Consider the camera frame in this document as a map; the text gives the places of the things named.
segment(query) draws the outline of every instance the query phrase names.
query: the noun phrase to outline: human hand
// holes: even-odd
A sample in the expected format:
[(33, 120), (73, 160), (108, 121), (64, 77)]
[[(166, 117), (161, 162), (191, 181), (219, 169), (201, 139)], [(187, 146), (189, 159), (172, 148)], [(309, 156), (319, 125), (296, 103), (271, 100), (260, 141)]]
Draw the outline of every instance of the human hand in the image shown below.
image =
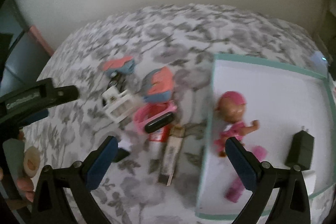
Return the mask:
[(28, 177), (24, 177), (24, 178), (18, 178), (16, 183), (17, 187), (25, 192), (26, 199), (28, 199), (30, 202), (33, 202), (35, 195), (33, 181)]

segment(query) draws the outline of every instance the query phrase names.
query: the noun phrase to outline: white plastic toy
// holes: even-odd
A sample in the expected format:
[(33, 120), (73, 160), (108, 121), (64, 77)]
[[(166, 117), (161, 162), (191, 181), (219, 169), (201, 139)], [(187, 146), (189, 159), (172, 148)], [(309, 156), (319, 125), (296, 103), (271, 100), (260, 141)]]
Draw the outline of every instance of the white plastic toy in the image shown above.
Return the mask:
[(316, 172), (314, 170), (302, 171), (304, 183), (306, 184), (308, 196), (313, 194), (316, 184)]
[(106, 100), (105, 113), (116, 123), (137, 110), (137, 100), (128, 90), (119, 93), (115, 86), (112, 86), (102, 96)]

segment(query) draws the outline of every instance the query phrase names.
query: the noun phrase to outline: pink toy piece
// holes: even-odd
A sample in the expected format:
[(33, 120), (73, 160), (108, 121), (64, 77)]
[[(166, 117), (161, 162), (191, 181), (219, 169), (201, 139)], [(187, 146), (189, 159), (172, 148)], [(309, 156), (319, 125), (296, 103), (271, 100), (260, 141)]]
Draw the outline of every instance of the pink toy piece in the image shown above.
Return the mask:
[(133, 59), (132, 56), (125, 56), (120, 59), (110, 60), (104, 63), (103, 70), (107, 70), (109, 68), (121, 68), (126, 62), (131, 61)]
[(222, 96), (220, 97), (220, 99), (218, 101), (217, 110), (219, 109), (221, 101), (224, 98), (230, 98), (231, 100), (233, 100), (233, 102), (236, 105), (246, 104), (246, 99), (245, 99), (245, 97), (241, 93), (239, 93), (237, 91), (227, 91), (227, 92), (223, 93)]
[(151, 109), (153, 108), (153, 106), (155, 106), (155, 104), (146, 104), (144, 107), (139, 108), (133, 116), (133, 123), (135, 125), (135, 128), (137, 130), (137, 132), (139, 134), (144, 134), (145, 131), (143, 130), (143, 128), (145, 127), (145, 125), (147, 123), (149, 123), (150, 121), (159, 118), (160, 116), (162, 116), (163, 114), (167, 113), (167, 112), (175, 112), (177, 109), (177, 106), (174, 105), (173, 101), (168, 101), (167, 103), (167, 108), (160, 112), (159, 114), (154, 115), (153, 117), (148, 117), (149, 113), (151, 111)]
[(222, 137), (236, 137), (238, 141), (242, 141), (244, 136), (239, 135), (239, 129), (246, 127), (246, 124), (243, 121), (234, 123), (229, 130), (223, 131), (219, 134), (220, 138), (215, 140), (214, 143), (217, 145), (217, 152), (224, 150), (225, 146), (221, 141)]
[(152, 87), (148, 95), (163, 93), (174, 89), (174, 75), (168, 67), (163, 67), (152, 76)]
[[(267, 150), (259, 145), (253, 147), (251, 152), (259, 161), (263, 161), (267, 155)], [(242, 181), (237, 177), (226, 191), (225, 198), (233, 203), (237, 203), (244, 190), (245, 187)]]

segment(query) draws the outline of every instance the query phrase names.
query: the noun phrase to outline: pink smartwatch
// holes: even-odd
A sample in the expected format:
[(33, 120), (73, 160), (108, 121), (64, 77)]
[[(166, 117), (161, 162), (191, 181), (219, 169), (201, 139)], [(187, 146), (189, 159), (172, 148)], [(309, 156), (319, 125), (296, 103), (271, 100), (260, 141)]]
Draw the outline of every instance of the pink smartwatch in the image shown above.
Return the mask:
[(144, 134), (146, 133), (144, 130), (145, 125), (147, 125), (148, 123), (150, 123), (151, 121), (160, 118), (161, 116), (164, 116), (164, 114), (168, 113), (168, 112), (175, 112), (177, 107), (176, 105), (174, 105), (174, 103), (172, 101), (168, 101), (167, 103), (167, 108), (154, 115), (153, 117), (148, 117), (151, 108), (155, 107), (155, 104), (146, 104), (144, 107), (139, 108), (133, 115), (133, 123), (135, 125), (135, 128), (137, 130), (137, 132), (139, 134)]

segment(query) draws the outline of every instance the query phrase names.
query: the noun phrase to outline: bed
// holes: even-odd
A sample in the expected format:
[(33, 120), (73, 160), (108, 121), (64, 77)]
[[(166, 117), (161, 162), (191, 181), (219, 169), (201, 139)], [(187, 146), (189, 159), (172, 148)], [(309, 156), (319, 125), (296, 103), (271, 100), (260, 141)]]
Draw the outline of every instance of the bed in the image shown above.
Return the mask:
[[(132, 140), (132, 154), (112, 164), (92, 191), (111, 223), (213, 223), (194, 215), (213, 54), (267, 58), (314, 70), (309, 57), (316, 50), (309, 34), (295, 24), (225, 5), (165, 5), (110, 16), (72, 33), (43, 69), (39, 79), (51, 77), (55, 86), (76, 85), (80, 98), (49, 109), (48, 118), (26, 127), (26, 148), (34, 145), (41, 151), (39, 174), (46, 164), (60, 168), (83, 160), (108, 135), (127, 137)], [(186, 137), (169, 187), (156, 183), (158, 166), (148, 160), (146, 138), (135, 132), (132, 123), (118, 127), (102, 110), (101, 93), (109, 79), (99, 67), (124, 55), (136, 61), (135, 73), (127, 78), (134, 93), (151, 70), (168, 66), (174, 73), (173, 98)], [(330, 187), (310, 201), (312, 223), (326, 217), (333, 192)], [(83, 223), (71, 193), (67, 197)]]

